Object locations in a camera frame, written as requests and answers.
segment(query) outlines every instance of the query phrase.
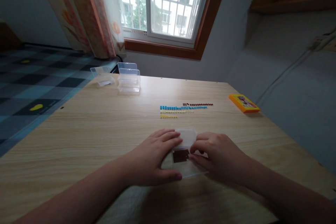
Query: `orange box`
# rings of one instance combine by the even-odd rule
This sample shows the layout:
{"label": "orange box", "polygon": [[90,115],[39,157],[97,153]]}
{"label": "orange box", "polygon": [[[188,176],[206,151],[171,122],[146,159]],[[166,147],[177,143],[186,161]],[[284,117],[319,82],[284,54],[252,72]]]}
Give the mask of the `orange box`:
{"label": "orange box", "polygon": [[260,108],[251,102],[245,95],[230,94],[229,99],[243,112],[243,113],[257,113]]}

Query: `small plastic storage box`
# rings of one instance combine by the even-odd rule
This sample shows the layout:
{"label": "small plastic storage box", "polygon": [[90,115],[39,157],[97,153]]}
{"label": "small plastic storage box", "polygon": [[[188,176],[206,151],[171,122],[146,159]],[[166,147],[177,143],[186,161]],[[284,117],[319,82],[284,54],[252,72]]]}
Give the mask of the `small plastic storage box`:
{"label": "small plastic storage box", "polygon": [[118,63],[119,77],[118,90],[120,92],[139,92],[140,91],[140,71],[135,63]]}
{"label": "small plastic storage box", "polygon": [[107,66],[98,66],[90,68],[94,78],[97,80],[99,86],[114,84],[115,80],[110,74],[110,69]]}
{"label": "small plastic storage box", "polygon": [[188,178],[196,175],[206,174],[207,170],[189,160],[190,147],[196,141],[197,133],[193,127],[178,128],[175,131],[180,132],[183,142],[176,146],[171,155],[164,159],[162,169],[174,169],[182,174],[182,178]]}

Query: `white wall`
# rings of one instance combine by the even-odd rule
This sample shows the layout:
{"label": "white wall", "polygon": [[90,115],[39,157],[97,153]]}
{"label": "white wall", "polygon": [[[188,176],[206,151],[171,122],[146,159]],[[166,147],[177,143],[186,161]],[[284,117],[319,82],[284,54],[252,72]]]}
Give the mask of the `white wall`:
{"label": "white wall", "polygon": [[222,0],[201,61],[127,52],[141,75],[224,81],[245,44],[247,10],[252,0]]}
{"label": "white wall", "polygon": [[[256,101],[315,36],[336,25],[336,11],[266,16],[228,76]],[[262,112],[336,174],[336,53],[313,52],[261,100]]]}
{"label": "white wall", "polygon": [[0,0],[0,18],[22,42],[70,47],[48,0]]}

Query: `floral curtain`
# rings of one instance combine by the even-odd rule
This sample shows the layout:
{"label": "floral curtain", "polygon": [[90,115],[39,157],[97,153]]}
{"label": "floral curtain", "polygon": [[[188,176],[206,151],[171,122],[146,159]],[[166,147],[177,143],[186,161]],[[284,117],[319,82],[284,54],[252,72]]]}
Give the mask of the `floral curtain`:
{"label": "floral curtain", "polygon": [[97,58],[125,54],[118,0],[49,0],[75,50]]}

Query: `forearm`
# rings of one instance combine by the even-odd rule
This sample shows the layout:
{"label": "forearm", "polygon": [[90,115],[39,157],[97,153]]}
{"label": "forearm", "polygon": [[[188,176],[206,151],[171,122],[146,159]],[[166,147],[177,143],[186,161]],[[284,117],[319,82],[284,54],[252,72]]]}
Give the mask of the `forearm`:
{"label": "forearm", "polygon": [[336,208],[322,195],[289,180],[252,160],[244,186],[279,207],[289,222],[331,223]]}
{"label": "forearm", "polygon": [[92,223],[127,188],[120,159],[109,162],[15,223]]}

